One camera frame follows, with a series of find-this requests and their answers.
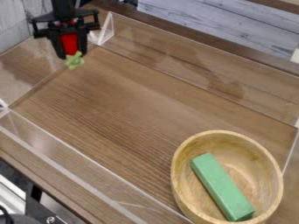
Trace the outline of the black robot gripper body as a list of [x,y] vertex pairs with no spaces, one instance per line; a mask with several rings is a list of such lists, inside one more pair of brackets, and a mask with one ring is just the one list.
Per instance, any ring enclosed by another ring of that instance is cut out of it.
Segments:
[[34,17],[31,19],[33,35],[38,38],[50,38],[51,35],[61,36],[83,29],[86,32],[98,30],[99,11],[86,9],[62,9]]

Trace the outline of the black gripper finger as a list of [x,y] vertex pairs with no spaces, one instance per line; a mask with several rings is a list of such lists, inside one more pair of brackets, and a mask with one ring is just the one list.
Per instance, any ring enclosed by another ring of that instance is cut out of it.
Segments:
[[87,26],[82,19],[78,21],[78,34],[79,34],[79,50],[82,51],[83,54],[87,54],[89,34],[87,34]]
[[50,30],[50,40],[54,50],[58,54],[58,57],[65,60],[66,59],[65,46],[61,40],[61,34],[57,30]]

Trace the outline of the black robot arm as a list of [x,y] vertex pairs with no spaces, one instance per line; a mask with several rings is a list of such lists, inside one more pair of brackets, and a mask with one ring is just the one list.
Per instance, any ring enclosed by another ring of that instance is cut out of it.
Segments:
[[86,55],[89,34],[101,29],[99,10],[77,8],[73,0],[51,0],[51,6],[51,12],[31,19],[34,37],[51,41],[62,60]]

